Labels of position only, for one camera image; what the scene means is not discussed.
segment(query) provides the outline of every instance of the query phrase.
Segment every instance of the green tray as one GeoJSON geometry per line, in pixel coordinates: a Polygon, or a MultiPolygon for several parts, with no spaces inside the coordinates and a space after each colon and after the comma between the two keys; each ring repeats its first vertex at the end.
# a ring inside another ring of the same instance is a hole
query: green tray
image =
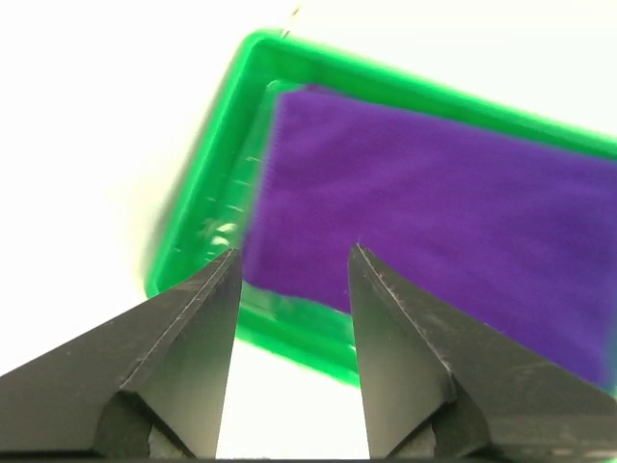
{"type": "MultiPolygon", "coordinates": [[[[617,142],[603,135],[541,121],[323,45],[282,38],[280,31],[258,31],[244,40],[228,70],[149,270],[148,297],[240,246],[277,95],[304,84],[617,158],[617,142]]],[[[349,315],[245,284],[237,336],[359,384],[349,315]]]]}

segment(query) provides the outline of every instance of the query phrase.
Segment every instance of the plastic bin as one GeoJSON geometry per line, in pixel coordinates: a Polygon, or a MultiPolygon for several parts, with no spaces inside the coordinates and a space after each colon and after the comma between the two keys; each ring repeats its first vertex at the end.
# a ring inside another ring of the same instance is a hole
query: plastic bin
{"type": "MultiPolygon", "coordinates": [[[[617,142],[539,120],[278,30],[240,46],[184,180],[147,277],[155,296],[241,244],[277,95],[317,84],[366,101],[413,109],[511,135],[617,159],[617,142]]],[[[358,385],[351,318],[245,284],[237,337],[358,385]]]]}

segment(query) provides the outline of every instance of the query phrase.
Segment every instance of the green plastic tray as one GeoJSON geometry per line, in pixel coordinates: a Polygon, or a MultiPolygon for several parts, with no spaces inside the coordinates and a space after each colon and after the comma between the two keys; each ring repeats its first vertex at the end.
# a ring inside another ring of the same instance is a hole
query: green plastic tray
{"type": "MultiPolygon", "coordinates": [[[[148,273],[148,297],[188,278],[226,248],[240,246],[277,95],[308,83],[617,158],[617,142],[603,135],[541,121],[323,45],[282,38],[280,31],[258,31],[244,40],[228,70],[148,273]]],[[[237,336],[359,384],[348,315],[245,284],[237,336]]]]}

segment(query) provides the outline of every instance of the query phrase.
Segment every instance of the white table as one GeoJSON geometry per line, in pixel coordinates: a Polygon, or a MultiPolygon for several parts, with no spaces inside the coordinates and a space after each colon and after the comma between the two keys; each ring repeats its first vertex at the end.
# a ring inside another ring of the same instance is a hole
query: white table
{"type": "MultiPolygon", "coordinates": [[[[617,136],[617,3],[504,5],[313,0],[292,34],[617,136]]],[[[145,299],[151,237],[233,50],[293,6],[0,2],[0,373],[145,299]]],[[[237,342],[219,456],[366,457],[360,392],[237,342]]]]}

